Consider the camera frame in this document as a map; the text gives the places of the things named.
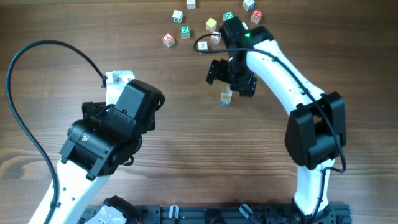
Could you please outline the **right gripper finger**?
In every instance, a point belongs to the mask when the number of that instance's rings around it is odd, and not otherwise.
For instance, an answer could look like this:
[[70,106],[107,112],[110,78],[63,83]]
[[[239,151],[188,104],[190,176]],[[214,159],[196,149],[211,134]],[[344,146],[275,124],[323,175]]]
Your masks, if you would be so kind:
[[212,85],[215,80],[220,80],[221,77],[221,62],[219,60],[213,60],[206,76],[206,82]]
[[253,97],[256,90],[256,82],[246,83],[238,88],[240,97]]

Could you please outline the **red Y block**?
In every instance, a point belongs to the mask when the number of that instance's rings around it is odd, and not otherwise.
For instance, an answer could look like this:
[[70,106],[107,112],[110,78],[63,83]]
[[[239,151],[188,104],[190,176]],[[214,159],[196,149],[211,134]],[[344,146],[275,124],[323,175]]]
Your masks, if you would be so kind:
[[231,98],[222,98],[220,99],[220,102],[226,102],[231,104]]

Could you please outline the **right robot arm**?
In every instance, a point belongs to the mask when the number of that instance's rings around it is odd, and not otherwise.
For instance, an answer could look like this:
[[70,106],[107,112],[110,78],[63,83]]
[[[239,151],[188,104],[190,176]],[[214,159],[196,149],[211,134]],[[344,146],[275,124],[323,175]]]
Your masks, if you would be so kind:
[[[298,171],[292,215],[302,223],[325,218],[330,172],[346,170],[343,98],[308,81],[264,26],[248,29],[233,17],[224,21],[216,36],[223,39],[229,60],[212,61],[207,83],[228,83],[231,90],[248,97],[254,95],[258,79],[270,88],[289,117],[284,142]],[[333,166],[336,158],[342,163],[338,170]]]

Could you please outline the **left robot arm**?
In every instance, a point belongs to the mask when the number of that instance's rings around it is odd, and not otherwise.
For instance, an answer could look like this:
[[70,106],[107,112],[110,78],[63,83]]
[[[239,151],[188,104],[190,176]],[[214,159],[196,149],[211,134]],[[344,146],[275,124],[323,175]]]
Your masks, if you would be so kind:
[[51,184],[31,223],[77,223],[118,166],[130,166],[142,135],[155,128],[163,93],[139,80],[123,88],[115,104],[83,103],[83,119],[67,132]]

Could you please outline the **white block black drawing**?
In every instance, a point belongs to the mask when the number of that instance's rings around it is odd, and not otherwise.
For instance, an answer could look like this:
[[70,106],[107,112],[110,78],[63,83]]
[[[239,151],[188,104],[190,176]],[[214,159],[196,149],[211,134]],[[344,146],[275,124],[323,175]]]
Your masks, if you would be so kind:
[[197,47],[198,47],[199,51],[207,51],[208,43],[207,43],[207,41],[199,41]]

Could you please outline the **red 9 block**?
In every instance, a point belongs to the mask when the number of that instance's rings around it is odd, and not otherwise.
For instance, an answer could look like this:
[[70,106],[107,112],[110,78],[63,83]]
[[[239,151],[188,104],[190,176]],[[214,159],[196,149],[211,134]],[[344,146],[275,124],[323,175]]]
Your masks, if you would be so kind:
[[210,41],[213,44],[219,44],[221,40],[221,34],[217,31],[213,31],[213,33],[210,36]]

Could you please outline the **white block red side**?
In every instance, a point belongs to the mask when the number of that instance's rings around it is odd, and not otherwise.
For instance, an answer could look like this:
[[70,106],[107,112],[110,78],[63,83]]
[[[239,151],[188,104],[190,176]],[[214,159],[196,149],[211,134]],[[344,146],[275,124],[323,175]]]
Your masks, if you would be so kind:
[[243,27],[244,27],[245,30],[248,30],[248,26],[246,25],[245,22],[242,22],[242,25],[243,25]]

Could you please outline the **yellow top block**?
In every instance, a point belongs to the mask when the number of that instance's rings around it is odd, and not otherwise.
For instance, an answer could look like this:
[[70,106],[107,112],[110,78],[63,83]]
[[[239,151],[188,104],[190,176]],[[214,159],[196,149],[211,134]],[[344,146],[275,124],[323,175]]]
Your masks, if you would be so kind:
[[211,33],[216,29],[216,27],[217,27],[217,21],[211,17],[205,23],[206,30],[208,30]]

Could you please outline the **green Z block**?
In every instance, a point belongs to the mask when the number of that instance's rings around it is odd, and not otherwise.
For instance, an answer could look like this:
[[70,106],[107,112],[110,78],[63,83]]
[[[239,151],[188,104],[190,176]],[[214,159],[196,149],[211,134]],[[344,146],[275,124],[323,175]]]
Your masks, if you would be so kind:
[[191,37],[190,27],[189,26],[181,26],[180,28],[182,39],[189,39]]

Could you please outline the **red A block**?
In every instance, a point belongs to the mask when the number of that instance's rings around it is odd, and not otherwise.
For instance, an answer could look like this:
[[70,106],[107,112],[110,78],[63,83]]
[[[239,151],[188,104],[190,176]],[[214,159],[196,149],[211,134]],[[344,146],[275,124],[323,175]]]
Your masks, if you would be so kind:
[[175,43],[175,38],[172,34],[170,33],[166,33],[163,37],[162,37],[163,43],[167,46],[167,47],[171,47],[173,46],[173,44]]

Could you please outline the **green N block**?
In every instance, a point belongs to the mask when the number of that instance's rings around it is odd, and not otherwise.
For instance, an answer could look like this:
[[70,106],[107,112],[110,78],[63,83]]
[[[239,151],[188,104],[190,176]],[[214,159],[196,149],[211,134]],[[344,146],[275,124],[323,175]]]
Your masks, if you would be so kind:
[[226,13],[223,14],[223,20],[224,21],[232,19],[233,17],[234,17],[234,15],[233,15],[233,13],[231,11],[226,12]]

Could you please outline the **red M block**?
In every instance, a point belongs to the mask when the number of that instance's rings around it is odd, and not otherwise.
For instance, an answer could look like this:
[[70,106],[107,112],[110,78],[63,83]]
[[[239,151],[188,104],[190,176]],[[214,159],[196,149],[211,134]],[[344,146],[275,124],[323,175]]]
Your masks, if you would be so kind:
[[251,14],[251,22],[258,24],[261,21],[262,15],[263,15],[262,11],[257,10],[257,9],[253,10],[253,12]]

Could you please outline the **blue sided block top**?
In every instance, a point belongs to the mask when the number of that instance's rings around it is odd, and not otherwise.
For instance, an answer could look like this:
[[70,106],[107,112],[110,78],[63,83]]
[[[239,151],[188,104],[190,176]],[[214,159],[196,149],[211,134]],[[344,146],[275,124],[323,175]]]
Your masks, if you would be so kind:
[[255,7],[255,0],[243,0],[243,8],[249,12]]

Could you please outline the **plain block top edge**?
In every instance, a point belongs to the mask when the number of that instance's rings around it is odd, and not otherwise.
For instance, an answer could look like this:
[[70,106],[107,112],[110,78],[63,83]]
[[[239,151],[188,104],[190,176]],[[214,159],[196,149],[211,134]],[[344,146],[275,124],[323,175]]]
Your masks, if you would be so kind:
[[186,4],[188,10],[195,9],[197,7],[196,0],[186,0]]

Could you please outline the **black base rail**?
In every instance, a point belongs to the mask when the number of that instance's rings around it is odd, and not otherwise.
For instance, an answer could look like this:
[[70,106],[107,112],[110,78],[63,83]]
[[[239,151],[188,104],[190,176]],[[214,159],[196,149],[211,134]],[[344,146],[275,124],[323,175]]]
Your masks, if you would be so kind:
[[[290,223],[291,208],[289,204],[250,205],[256,218],[265,224]],[[211,223],[210,214],[220,217],[225,223],[251,223],[240,211],[238,206],[228,207],[180,207],[178,218],[172,220],[168,207],[157,205],[136,206],[135,223]],[[349,205],[329,205],[328,215],[317,223],[322,224],[352,224]]]

